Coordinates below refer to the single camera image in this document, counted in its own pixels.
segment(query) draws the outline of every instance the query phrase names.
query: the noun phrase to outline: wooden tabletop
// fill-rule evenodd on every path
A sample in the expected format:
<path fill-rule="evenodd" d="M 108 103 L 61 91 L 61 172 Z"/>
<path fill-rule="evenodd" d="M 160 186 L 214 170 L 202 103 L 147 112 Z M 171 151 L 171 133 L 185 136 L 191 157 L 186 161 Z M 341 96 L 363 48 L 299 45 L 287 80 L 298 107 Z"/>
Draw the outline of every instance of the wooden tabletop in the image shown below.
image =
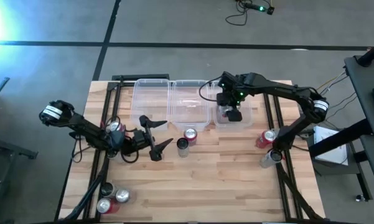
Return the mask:
<path fill-rule="evenodd" d="M 279 81 L 291 84 L 290 81 Z M 100 125 L 108 82 L 92 82 L 84 116 Z M 109 108 L 112 112 L 113 98 Z M 118 115 L 128 129 L 133 88 L 121 90 Z M 275 167 L 262 169 L 259 160 L 268 149 L 255 147 L 256 138 L 268 128 L 262 95 L 247 97 L 252 102 L 253 125 L 244 132 L 223 133 L 211 122 L 198 133 L 197 145 L 190 154 L 180 158 L 175 141 L 182 137 L 171 123 L 164 132 L 154 132 L 156 142 L 174 138 L 164 150 L 164 159 L 152 162 L 149 149 L 140 151 L 134 164 L 111 161 L 108 181 L 128 188 L 131 200 L 122 204 L 115 214 L 102 215 L 102 222 L 280 222 L 284 221 L 278 178 Z M 294 101 L 279 99 L 284 124 L 299 117 Z M 277 119 L 273 108 L 275 126 Z M 305 141 L 296 138 L 295 145 L 307 148 Z M 83 152 L 80 163 L 72 163 L 59 217 L 68 215 L 87 190 L 94 149 Z M 322 217 L 324 209 L 308 152 L 291 149 L 297 187 L 311 207 Z M 288 190 L 289 206 L 295 216 Z M 91 206 L 95 213 L 96 196 Z"/>

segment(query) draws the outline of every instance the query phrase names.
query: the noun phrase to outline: wooden table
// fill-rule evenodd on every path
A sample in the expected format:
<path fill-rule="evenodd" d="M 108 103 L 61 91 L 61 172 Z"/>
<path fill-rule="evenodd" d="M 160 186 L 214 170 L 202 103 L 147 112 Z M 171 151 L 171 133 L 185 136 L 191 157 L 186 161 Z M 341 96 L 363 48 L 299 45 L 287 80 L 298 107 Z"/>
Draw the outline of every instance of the wooden table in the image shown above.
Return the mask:
<path fill-rule="evenodd" d="M 108 82 L 92 82 L 84 116 L 99 126 Z M 118 115 L 128 129 L 133 88 L 122 88 Z M 111 98 L 109 113 L 112 112 Z M 174 138 L 164 150 L 164 159 L 152 162 L 149 149 L 140 151 L 134 164 L 110 162 L 108 181 L 127 187 L 132 199 L 116 214 L 102 215 L 102 222 L 280 222 L 284 221 L 275 167 L 262 169 L 259 160 L 267 149 L 255 140 L 268 128 L 262 95 L 249 96 L 254 122 L 243 133 L 220 133 L 213 123 L 198 133 L 197 145 L 187 158 L 177 154 L 175 141 L 182 133 L 170 123 L 166 132 L 154 132 L 156 142 Z M 299 117 L 296 102 L 279 99 L 285 125 Z M 276 123 L 275 109 L 273 118 Z M 307 148 L 296 138 L 295 145 Z M 72 163 L 59 217 L 68 215 L 86 192 L 94 150 L 83 152 L 81 163 Z M 322 217 L 324 210 L 308 152 L 291 150 L 297 187 Z M 292 217 L 295 216 L 288 190 Z M 94 216 L 96 197 L 91 206 Z"/>

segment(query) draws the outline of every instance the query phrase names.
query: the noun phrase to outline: plastic storage box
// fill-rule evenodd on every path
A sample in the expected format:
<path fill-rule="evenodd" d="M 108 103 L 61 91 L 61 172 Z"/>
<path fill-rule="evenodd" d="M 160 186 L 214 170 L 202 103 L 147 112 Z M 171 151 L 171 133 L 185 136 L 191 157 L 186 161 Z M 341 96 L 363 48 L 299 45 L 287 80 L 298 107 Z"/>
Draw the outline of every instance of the plastic storage box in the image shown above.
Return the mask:
<path fill-rule="evenodd" d="M 134 84 L 133 100 L 131 103 L 131 121 L 137 127 L 139 117 L 147 116 L 151 121 L 169 121 L 171 84 L 166 79 L 139 79 Z M 167 130 L 163 124 L 152 130 Z"/>
<path fill-rule="evenodd" d="M 199 96 L 199 88 L 205 80 L 176 80 L 172 86 L 172 123 L 179 131 L 194 128 L 203 131 L 210 123 L 209 101 Z M 209 86 L 201 94 L 208 97 Z"/>
<path fill-rule="evenodd" d="M 216 98 L 217 93 L 221 93 L 222 89 L 217 86 L 218 81 L 212 82 L 211 89 L 211 99 Z M 213 112 L 213 120 L 216 125 L 216 130 L 221 132 L 239 132 L 253 124 L 253 111 L 251 104 L 251 96 L 247 96 L 245 101 L 241 102 L 241 107 L 239 111 L 242 114 L 242 121 L 240 122 L 230 122 L 227 117 L 223 117 L 218 110 L 216 102 L 211 103 L 211 108 Z"/>

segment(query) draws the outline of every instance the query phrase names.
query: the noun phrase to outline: clear plastic container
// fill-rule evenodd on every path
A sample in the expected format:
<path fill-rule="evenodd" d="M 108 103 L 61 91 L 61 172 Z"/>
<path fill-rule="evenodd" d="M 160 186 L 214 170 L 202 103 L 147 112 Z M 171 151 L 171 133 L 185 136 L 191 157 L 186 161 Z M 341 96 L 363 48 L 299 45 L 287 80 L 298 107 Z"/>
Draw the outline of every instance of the clear plastic container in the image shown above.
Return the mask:
<path fill-rule="evenodd" d="M 131 121 L 137 127 L 139 117 L 147 116 L 151 121 L 169 121 L 171 84 L 166 79 L 139 79 L 134 84 L 133 100 L 131 103 Z M 163 124 L 153 130 L 166 131 Z"/>
<path fill-rule="evenodd" d="M 176 80 L 172 86 L 172 123 L 179 131 L 194 128 L 203 131 L 210 123 L 209 102 L 199 96 L 199 88 L 205 80 Z M 205 85 L 201 94 L 208 97 Z"/>
<path fill-rule="evenodd" d="M 212 89 L 211 89 L 211 99 L 216 98 L 217 93 L 221 93 L 222 89 L 217 86 L 218 81 L 212 82 Z M 211 103 L 212 113 L 213 113 L 213 120 L 216 125 L 216 130 L 221 132 L 239 132 L 252 126 L 253 124 L 253 110 L 252 110 L 252 103 L 251 103 L 251 96 L 247 96 L 245 101 L 241 102 L 241 107 L 239 111 L 242 114 L 242 121 L 240 122 L 231 122 L 228 120 L 227 117 L 222 116 L 221 112 L 218 109 L 216 102 Z"/>

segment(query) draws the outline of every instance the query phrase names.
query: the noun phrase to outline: soda can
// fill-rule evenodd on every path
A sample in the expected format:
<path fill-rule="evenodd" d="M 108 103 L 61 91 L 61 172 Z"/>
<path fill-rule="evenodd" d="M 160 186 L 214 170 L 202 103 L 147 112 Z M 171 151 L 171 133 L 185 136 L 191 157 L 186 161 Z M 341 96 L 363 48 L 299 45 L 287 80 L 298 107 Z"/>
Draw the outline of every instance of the soda can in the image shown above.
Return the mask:
<path fill-rule="evenodd" d="M 120 203 L 126 203 L 130 199 L 130 191 L 127 189 L 119 189 L 116 192 L 116 200 Z"/>
<path fill-rule="evenodd" d="M 101 195 L 103 197 L 114 198 L 117 191 L 118 191 L 118 187 L 116 187 L 115 184 L 112 184 L 109 182 L 104 183 L 101 187 Z"/>
<path fill-rule="evenodd" d="M 179 138 L 179 140 L 177 140 L 177 148 L 178 148 L 178 151 L 179 151 L 179 156 L 181 158 L 187 157 L 188 154 L 189 154 L 189 142 L 188 142 L 188 139 L 186 139 L 186 138 Z"/>
<path fill-rule="evenodd" d="M 101 214 L 116 213 L 120 208 L 120 203 L 114 198 L 102 198 L 97 203 L 97 211 Z"/>
<path fill-rule="evenodd" d="M 194 146 L 197 143 L 198 132 L 194 128 L 189 128 L 184 131 L 184 137 L 188 140 L 189 146 Z"/>
<path fill-rule="evenodd" d="M 262 168 L 269 168 L 270 166 L 273 166 L 277 164 L 278 162 L 281 162 L 281 160 L 282 160 L 282 153 L 277 150 L 271 149 L 260 160 L 260 166 Z"/>
<path fill-rule="evenodd" d="M 256 147 L 264 149 L 269 144 L 273 143 L 276 138 L 276 134 L 273 130 L 267 130 L 260 134 L 256 139 Z"/>

